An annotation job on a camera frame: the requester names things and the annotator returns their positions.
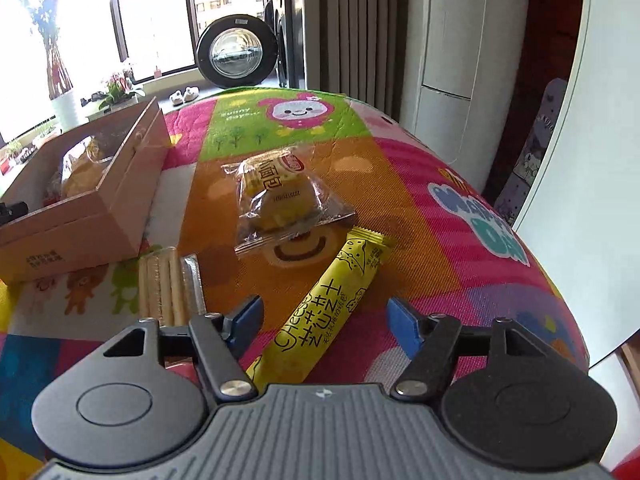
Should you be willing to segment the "pink flowering potted plant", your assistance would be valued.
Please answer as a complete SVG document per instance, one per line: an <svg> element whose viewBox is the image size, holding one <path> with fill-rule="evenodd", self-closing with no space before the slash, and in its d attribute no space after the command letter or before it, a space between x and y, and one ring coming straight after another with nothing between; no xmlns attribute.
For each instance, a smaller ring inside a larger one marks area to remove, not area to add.
<svg viewBox="0 0 640 480"><path fill-rule="evenodd" d="M99 110L114 112L119 106L136 104L145 97L143 88L134 85L128 72L114 74L106 83L106 92Z"/></svg>

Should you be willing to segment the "white slippers pair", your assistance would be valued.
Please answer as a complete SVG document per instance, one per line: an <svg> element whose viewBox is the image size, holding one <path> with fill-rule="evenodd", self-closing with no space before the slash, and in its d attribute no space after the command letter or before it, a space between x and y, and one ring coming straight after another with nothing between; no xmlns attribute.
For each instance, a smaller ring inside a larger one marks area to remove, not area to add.
<svg viewBox="0 0 640 480"><path fill-rule="evenodd" d="M169 96L169 102L172 106L181 106L191 103L198 99L200 96L200 89L198 87L186 87L183 91L176 90Z"/></svg>

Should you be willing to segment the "white air conditioner unit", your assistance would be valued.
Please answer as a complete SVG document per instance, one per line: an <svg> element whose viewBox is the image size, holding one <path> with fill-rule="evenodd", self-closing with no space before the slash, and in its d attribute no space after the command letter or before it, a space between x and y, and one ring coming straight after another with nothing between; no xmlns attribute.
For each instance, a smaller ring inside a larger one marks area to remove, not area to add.
<svg viewBox="0 0 640 480"><path fill-rule="evenodd" d="M400 124L481 191L506 123L528 0L408 0Z"/></svg>

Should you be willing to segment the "sesame snack packet front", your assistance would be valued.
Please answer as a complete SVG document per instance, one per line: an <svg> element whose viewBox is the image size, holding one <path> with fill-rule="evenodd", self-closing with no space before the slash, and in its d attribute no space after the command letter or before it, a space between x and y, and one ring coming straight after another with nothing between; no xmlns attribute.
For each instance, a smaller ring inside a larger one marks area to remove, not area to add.
<svg viewBox="0 0 640 480"><path fill-rule="evenodd" d="M119 132L100 132L85 136L62 157L43 192L43 205L49 206L94 190L122 145Z"/></svg>

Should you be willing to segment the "tall plant white pot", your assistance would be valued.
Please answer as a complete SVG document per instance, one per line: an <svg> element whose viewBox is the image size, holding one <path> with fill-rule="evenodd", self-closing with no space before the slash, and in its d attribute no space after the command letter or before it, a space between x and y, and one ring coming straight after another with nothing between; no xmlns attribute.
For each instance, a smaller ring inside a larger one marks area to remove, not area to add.
<svg viewBox="0 0 640 480"><path fill-rule="evenodd" d="M66 132L81 124L74 95L74 85L58 47L58 0L21 0L46 51L48 93L61 130Z"/></svg>

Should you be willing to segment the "yellow cheese stick packet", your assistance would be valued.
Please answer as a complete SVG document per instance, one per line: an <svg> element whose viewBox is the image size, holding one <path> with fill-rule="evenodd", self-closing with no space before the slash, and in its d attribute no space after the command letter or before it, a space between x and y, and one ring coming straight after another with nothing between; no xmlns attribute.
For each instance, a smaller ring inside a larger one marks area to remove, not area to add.
<svg viewBox="0 0 640 480"><path fill-rule="evenodd" d="M300 384L329 349L370 287L393 242L361 226L247 369L259 391L271 384Z"/></svg>

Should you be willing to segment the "dark grey washing machine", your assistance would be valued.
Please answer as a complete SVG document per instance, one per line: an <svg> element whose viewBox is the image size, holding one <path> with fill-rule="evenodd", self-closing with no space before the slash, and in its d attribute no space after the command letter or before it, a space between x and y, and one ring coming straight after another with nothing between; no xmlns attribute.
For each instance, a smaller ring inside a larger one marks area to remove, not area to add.
<svg viewBox="0 0 640 480"><path fill-rule="evenodd" d="M305 89L305 40L300 0L266 0L264 21L277 40L276 74L281 88Z"/></svg>

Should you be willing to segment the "purple cartoon board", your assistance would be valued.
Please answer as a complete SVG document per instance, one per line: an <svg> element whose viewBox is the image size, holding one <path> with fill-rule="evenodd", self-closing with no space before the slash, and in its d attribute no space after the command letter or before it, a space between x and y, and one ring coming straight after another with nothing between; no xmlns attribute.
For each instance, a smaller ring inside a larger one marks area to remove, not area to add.
<svg viewBox="0 0 640 480"><path fill-rule="evenodd" d="M506 184L495 202L495 210L512 226L525 203L549 146L560 114L567 81L552 79L544 89L538 113Z"/></svg>

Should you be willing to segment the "yellow bread bun packet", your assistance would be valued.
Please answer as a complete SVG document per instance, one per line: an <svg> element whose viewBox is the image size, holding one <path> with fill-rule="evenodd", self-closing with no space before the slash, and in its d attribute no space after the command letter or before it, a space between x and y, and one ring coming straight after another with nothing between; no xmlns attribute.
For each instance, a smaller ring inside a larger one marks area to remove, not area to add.
<svg viewBox="0 0 640 480"><path fill-rule="evenodd" d="M317 226L356 218L355 207L311 169L312 154L311 145L292 144L221 166L235 183L235 255L244 257Z"/></svg>

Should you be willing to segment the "wafer biscuit clear packet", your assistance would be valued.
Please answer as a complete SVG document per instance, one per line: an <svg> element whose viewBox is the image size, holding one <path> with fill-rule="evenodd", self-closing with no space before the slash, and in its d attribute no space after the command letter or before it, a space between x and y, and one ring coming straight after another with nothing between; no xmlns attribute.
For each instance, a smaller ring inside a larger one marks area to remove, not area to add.
<svg viewBox="0 0 640 480"><path fill-rule="evenodd" d="M196 255L180 256L166 247L138 262L139 318L155 318L160 326L186 326L207 312Z"/></svg>

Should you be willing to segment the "round washing machine door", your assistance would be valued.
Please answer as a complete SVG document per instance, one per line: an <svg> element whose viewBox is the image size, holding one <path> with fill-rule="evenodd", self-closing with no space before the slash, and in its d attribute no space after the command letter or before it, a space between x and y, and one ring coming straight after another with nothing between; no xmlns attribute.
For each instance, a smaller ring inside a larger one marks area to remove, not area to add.
<svg viewBox="0 0 640 480"><path fill-rule="evenodd" d="M223 89L257 86L278 62L278 40L271 27L248 14L226 15L202 32L195 61L202 76Z"/></svg>

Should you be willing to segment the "pink cardboard box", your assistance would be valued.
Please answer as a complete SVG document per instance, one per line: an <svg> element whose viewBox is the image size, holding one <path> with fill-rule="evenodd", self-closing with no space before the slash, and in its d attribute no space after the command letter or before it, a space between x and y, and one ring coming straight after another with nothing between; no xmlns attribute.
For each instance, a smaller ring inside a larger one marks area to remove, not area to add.
<svg viewBox="0 0 640 480"><path fill-rule="evenodd" d="M78 194L44 199L64 155L99 136L105 167ZM1 196L25 214L1 228L1 278L33 281L137 255L160 172L170 148L157 100L150 99L68 130L46 142Z"/></svg>

